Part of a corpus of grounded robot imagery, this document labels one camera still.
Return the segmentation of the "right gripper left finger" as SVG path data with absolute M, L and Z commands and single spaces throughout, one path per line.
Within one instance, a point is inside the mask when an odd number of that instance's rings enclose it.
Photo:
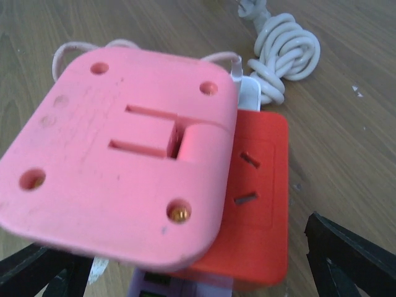
M 1 296 L 83 296 L 92 264 L 33 243 L 1 261 Z

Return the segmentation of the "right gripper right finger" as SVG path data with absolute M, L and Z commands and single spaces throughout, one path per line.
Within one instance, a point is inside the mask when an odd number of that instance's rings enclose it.
M 395 254 L 317 212 L 304 232 L 319 296 L 395 296 Z

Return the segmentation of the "red plug block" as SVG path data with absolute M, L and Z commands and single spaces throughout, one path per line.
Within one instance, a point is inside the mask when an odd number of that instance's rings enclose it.
M 222 225 L 203 258 L 176 277 L 252 291 L 288 268 L 288 123 L 278 113 L 238 111 Z

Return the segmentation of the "purple plug adapter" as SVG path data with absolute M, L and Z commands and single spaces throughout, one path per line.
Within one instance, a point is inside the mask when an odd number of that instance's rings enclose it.
M 134 269 L 128 297 L 231 297 L 232 289 Z

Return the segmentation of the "pink cube socket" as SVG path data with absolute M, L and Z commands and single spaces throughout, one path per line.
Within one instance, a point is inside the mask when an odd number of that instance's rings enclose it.
M 220 229 L 238 92 L 200 59 L 109 47 L 72 61 L 1 158 L 1 226 L 157 271 Z

